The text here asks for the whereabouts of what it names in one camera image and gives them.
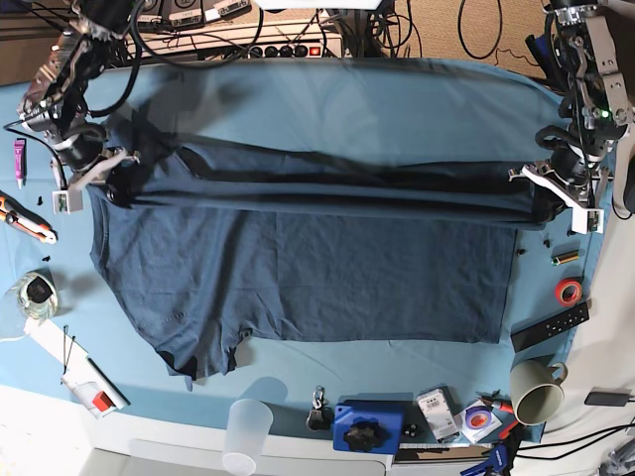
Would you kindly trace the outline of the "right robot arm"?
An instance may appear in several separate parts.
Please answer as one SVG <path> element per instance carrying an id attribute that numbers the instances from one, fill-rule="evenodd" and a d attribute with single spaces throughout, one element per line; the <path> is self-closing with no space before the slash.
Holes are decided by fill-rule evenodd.
<path id="1" fill-rule="evenodd" d="M 110 63 L 124 43 L 142 8 L 141 1 L 73 1 L 75 17 L 52 47 L 47 61 L 36 72 L 19 103 L 16 122 L 8 132 L 44 145 L 52 155 L 58 185 L 53 192 L 55 213 L 83 209 L 83 191 L 91 186 L 105 190 L 112 200 L 119 190 L 110 176 L 122 165 L 135 164 L 139 154 L 123 147 L 109 147 L 109 133 L 96 120 L 125 104 L 132 92 L 141 61 L 135 53 L 128 84 L 115 104 L 94 110 L 84 93 Z"/>

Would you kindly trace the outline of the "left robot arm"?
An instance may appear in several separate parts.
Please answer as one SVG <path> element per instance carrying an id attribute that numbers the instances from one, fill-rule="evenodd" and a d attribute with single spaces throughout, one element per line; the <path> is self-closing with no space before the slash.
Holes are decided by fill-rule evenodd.
<path id="1" fill-rule="evenodd" d="M 601 233 L 604 211 L 597 206 L 610 180 L 601 163 L 634 122 L 634 105 L 619 69 L 605 1 L 552 1 L 547 15 L 547 59 L 562 88 L 559 115 L 566 128 L 548 126 L 535 141 L 552 152 L 509 179 L 528 179 L 571 209 L 571 230 Z"/>

